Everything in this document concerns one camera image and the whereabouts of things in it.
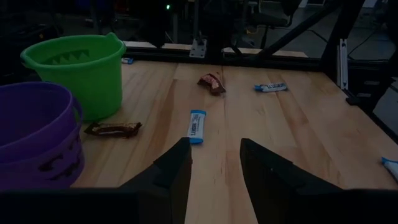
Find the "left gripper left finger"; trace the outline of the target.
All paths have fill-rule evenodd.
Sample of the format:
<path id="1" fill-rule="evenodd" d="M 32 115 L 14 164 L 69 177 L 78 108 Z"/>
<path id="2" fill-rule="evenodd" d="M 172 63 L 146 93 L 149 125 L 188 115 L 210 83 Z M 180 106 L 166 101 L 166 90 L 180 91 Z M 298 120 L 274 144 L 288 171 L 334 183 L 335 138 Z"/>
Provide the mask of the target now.
<path id="1" fill-rule="evenodd" d="M 131 196 L 126 223 L 185 222 L 192 174 L 189 138 L 181 138 L 152 165 L 120 186 Z"/>

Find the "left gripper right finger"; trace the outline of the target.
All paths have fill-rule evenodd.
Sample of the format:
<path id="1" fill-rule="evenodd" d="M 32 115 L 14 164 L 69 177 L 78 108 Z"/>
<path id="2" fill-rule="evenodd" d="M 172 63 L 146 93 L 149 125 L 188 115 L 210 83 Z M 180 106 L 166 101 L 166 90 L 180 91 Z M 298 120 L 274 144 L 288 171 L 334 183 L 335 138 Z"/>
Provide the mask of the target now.
<path id="1" fill-rule="evenodd" d="M 321 223 L 328 199 L 342 191 L 248 138 L 240 160 L 259 223 Z"/>

